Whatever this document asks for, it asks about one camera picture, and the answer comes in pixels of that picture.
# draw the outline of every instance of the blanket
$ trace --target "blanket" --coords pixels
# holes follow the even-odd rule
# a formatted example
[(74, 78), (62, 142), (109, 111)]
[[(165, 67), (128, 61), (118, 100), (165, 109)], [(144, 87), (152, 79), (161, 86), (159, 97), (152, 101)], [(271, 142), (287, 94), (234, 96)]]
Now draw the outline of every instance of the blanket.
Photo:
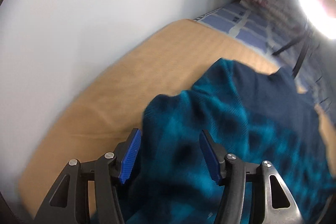
[[(128, 224), (213, 223), (223, 187), (207, 170), (198, 141), (202, 129), (244, 161), (270, 160), (307, 223), (335, 191), (318, 116), (307, 97), (296, 93), (290, 73), (281, 68), (260, 75), (220, 59), (190, 90), (158, 95), (146, 108), (140, 171), (120, 198)], [(249, 190), (242, 223), (248, 223)]]

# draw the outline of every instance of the ribbed blue pad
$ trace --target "ribbed blue pad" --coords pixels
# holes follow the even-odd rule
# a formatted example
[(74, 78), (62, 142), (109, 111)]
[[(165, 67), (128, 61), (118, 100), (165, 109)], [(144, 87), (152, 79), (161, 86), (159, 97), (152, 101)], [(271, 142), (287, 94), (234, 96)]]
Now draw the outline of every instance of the ribbed blue pad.
[(205, 159), (205, 163), (207, 164), (211, 179), (218, 184), (221, 180), (221, 168), (217, 157), (214, 151), (211, 148), (210, 143), (208, 142), (204, 132), (199, 135), (199, 145), (201, 146), (201, 150)]
[(137, 158), (137, 154), (141, 144), (141, 131), (137, 130), (134, 135), (134, 138), (125, 154), (125, 157), (121, 161), (121, 171), (119, 175), (119, 180), (122, 184), (129, 179), (135, 159)]

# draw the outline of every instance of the teal plaid fabric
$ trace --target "teal plaid fabric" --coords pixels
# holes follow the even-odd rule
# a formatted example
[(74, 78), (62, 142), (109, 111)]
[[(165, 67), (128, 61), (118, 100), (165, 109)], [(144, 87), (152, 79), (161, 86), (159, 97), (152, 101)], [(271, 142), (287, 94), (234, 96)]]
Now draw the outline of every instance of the teal plaid fabric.
[[(202, 129), (209, 130), (215, 142), (244, 161), (270, 160), (306, 222), (312, 222), (321, 212), (326, 199), (335, 191), (335, 182), (317, 130), (317, 114), (312, 116), (311, 107), (307, 116), (312, 120), (308, 129), (311, 132), (302, 133), (293, 130), (300, 127), (275, 121), (277, 115), (245, 107), (238, 92), (241, 89), (236, 88), (234, 81), (235, 74), (242, 71), (235, 69), (237, 64), (220, 59), (191, 90), (174, 97), (158, 95), (148, 105), (143, 116), (140, 173), (121, 200), (128, 224), (213, 223), (223, 187), (211, 180), (207, 170), (199, 146)], [(279, 74), (267, 80), (276, 78), (283, 84), (284, 94), (289, 94), (292, 86), (281, 82)], [(250, 92), (258, 92), (258, 87)], [(283, 98), (279, 112), (284, 103), (290, 104)], [(310, 135), (309, 142), (304, 140), (306, 135)], [(247, 192), (242, 223), (248, 223), (250, 203), (251, 194)]]

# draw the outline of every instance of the bright light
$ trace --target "bright light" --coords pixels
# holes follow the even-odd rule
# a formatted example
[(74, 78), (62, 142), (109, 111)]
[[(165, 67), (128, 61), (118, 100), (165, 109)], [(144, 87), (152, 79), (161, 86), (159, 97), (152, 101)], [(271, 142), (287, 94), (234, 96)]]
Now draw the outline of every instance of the bright light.
[(299, 0), (309, 21), (329, 39), (336, 39), (336, 18), (329, 17), (318, 0)]

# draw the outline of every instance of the silver screw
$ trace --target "silver screw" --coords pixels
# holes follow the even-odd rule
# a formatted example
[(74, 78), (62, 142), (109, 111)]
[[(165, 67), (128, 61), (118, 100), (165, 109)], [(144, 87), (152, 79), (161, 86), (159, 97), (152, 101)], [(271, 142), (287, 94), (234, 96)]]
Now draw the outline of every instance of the silver screw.
[(268, 160), (264, 160), (264, 161), (262, 162), (262, 164), (263, 164), (265, 167), (271, 167), (271, 166), (272, 166), (272, 163), (271, 163), (270, 161), (268, 161)]
[(227, 154), (226, 157), (229, 159), (229, 160), (235, 160), (237, 158), (237, 156), (235, 154)]
[(113, 158), (114, 157), (114, 153), (113, 152), (107, 152), (106, 154), (105, 154), (105, 158), (107, 158), (107, 159), (111, 159), (111, 158)]
[(76, 159), (72, 159), (72, 160), (69, 161), (69, 165), (71, 165), (71, 166), (74, 166), (77, 163), (78, 163), (78, 160), (76, 160)]

